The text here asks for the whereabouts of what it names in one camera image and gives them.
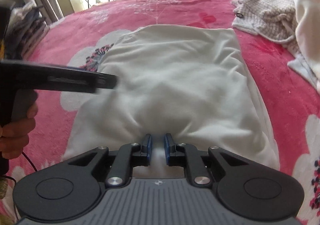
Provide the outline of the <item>person left hand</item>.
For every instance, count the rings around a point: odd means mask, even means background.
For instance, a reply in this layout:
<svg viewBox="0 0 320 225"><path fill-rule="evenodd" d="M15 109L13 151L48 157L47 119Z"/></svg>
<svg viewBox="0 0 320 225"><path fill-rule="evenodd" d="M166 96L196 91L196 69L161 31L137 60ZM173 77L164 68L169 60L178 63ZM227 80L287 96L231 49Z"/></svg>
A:
<svg viewBox="0 0 320 225"><path fill-rule="evenodd" d="M29 133L36 126L35 116L38 106L34 103L27 111L24 119L11 122L1 127L1 154L5 159L19 157L29 144Z"/></svg>

